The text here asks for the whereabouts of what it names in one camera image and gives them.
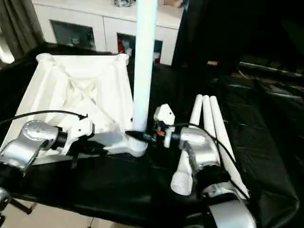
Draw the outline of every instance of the white plastic part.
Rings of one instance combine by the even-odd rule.
[[[203,116],[204,116],[204,129],[213,137],[216,137],[212,110],[210,105],[210,98],[208,95],[203,96]]]
[[[203,96],[197,95],[192,109],[190,123],[199,125]],[[193,185],[192,168],[186,151],[181,151],[179,165],[171,180],[171,189],[177,194],[188,196],[191,194]]]
[[[147,127],[156,14],[157,0],[137,1],[133,104],[133,129],[136,131],[145,131]],[[138,151],[139,156],[142,156],[147,143],[132,138],[131,146]]]
[[[172,136],[172,132],[174,132],[174,131],[175,131],[175,127],[169,127],[166,129],[165,139],[163,140],[163,146],[165,148],[170,147],[171,136]]]
[[[118,132],[112,139],[116,144],[111,146],[119,148],[123,132],[132,128],[133,100],[126,70],[128,55],[53,56],[43,53],[36,59],[38,66],[16,114],[51,109],[88,114],[96,133]],[[76,116],[66,114],[20,118],[12,122],[2,147],[17,138],[23,124],[32,119],[60,126],[65,131],[79,122]],[[127,152],[123,148],[115,151]],[[42,160],[55,162],[60,154],[61,151],[53,150],[41,152],[35,164],[43,163]]]
[[[211,104],[211,110],[212,110],[212,115],[213,115],[213,121],[214,121],[214,126],[215,126],[215,131],[216,131],[216,136],[217,139],[223,143],[223,145],[227,148],[228,152],[232,156],[233,159],[235,159],[232,147],[230,144],[230,140],[224,125],[223,117],[220,112],[218,100],[215,96],[210,97],[210,104]],[[222,156],[223,163],[225,169],[229,172],[231,179],[238,185],[238,187],[249,197],[248,190],[246,186],[244,185],[241,176],[239,172],[237,171],[236,167],[233,165],[232,161],[224,151],[224,149],[219,146],[219,152]],[[242,194],[238,192],[239,196],[241,198],[244,198]]]
[[[66,155],[73,142],[76,142],[81,136],[90,136],[93,133],[93,122],[89,118],[80,120],[78,123],[71,126],[67,131],[66,144],[61,152],[61,155]]]
[[[172,125],[174,124],[175,115],[168,104],[163,104],[156,108],[153,119],[154,121],[163,121],[167,125]]]

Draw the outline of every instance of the curtain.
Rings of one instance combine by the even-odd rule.
[[[43,42],[31,0],[0,0],[0,26],[15,59]]]

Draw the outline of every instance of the white pole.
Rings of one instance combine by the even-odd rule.
[[[133,129],[147,127],[152,63],[155,42],[157,0],[137,1],[137,32],[135,46]],[[131,139],[131,147],[142,156],[147,144]]]
[[[208,95],[203,96],[203,115],[204,115],[204,129],[208,133],[210,133],[213,137],[216,137],[210,99]]]
[[[202,102],[203,96],[200,94],[197,95],[190,117],[191,124],[199,125]],[[192,168],[189,163],[189,156],[188,153],[183,150],[181,151],[179,165],[171,180],[171,189],[180,195],[188,196],[191,194],[192,184]]]
[[[231,154],[233,159],[235,160],[232,147],[230,144],[230,140],[224,125],[223,117],[219,109],[219,104],[218,100],[215,96],[210,97],[210,104],[211,104],[211,110],[212,110],[212,115],[213,115],[213,121],[214,121],[214,126],[215,126],[215,131],[217,135],[217,139],[223,143],[223,145],[227,148],[228,152]],[[239,188],[247,195],[248,190],[244,183],[242,182],[241,176],[239,172],[237,171],[236,167],[224,151],[222,146],[219,146],[219,152],[223,158],[223,163],[225,169],[229,172],[231,179],[239,186]]]

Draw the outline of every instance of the black table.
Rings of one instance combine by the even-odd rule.
[[[1,119],[15,114],[37,66],[35,56],[43,52],[98,54],[44,44],[1,70]],[[128,73],[133,88],[132,63]],[[282,96],[284,90],[299,93],[282,86],[279,93],[273,93],[268,83],[222,75],[219,69],[205,67],[199,74],[163,65],[153,68],[149,122],[163,103],[170,105],[179,123],[189,120],[196,94],[218,97],[236,160],[243,167],[242,178],[252,193],[250,208],[261,227],[301,227],[303,222],[304,105],[299,94]],[[8,128],[9,124],[2,125],[1,139]],[[170,189],[179,156],[178,150],[149,147],[141,158],[120,154],[80,159],[75,169],[71,161],[37,165],[12,195],[124,224],[180,227],[201,205],[195,191],[183,197]]]

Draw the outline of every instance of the black fabric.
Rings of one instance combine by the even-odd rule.
[[[93,55],[71,47],[43,45],[0,71],[1,119],[15,114],[35,71],[38,53]],[[133,88],[133,65],[128,66]],[[211,81],[202,79],[201,75]],[[198,93],[216,95],[240,174],[250,190],[249,208],[260,227],[302,227],[304,175],[303,92],[221,75],[201,68],[193,74],[162,65],[153,67],[149,124],[157,106],[168,103],[176,123],[187,122]],[[1,126],[3,139],[9,124]],[[180,151],[148,147],[141,158],[127,154],[33,166],[13,197],[144,227],[180,227],[201,212],[196,192],[175,194],[170,182]]]
[[[6,191],[15,190],[22,178],[23,173],[20,169],[0,163],[0,186]]]

